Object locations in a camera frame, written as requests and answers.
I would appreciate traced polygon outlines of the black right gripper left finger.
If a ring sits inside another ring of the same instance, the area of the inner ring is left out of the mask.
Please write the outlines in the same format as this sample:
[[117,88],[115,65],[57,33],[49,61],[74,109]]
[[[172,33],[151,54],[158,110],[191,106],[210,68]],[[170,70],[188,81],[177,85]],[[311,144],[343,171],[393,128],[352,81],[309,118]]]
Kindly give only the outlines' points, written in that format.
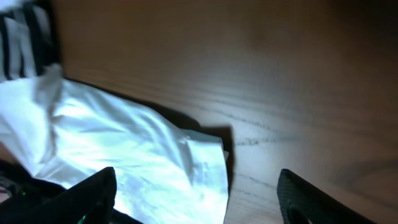
[[1,175],[1,223],[109,223],[116,196],[116,175],[106,167],[69,189],[29,174]]

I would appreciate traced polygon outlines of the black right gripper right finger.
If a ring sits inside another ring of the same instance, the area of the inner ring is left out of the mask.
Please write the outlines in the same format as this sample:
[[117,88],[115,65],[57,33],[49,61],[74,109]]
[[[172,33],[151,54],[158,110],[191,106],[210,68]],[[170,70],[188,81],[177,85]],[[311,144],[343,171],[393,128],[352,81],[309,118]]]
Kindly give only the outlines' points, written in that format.
[[374,224],[288,169],[280,172],[277,197],[284,224]]

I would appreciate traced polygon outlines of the white t-shirt with black stripes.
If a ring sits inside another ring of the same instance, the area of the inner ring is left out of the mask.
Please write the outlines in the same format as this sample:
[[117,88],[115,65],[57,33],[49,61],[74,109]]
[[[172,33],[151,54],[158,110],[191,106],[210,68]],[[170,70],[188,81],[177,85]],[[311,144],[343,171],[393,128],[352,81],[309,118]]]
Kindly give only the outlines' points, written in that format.
[[1,2],[1,142],[33,177],[69,188],[105,167],[115,208],[142,223],[223,223],[221,139],[63,76],[48,1]]

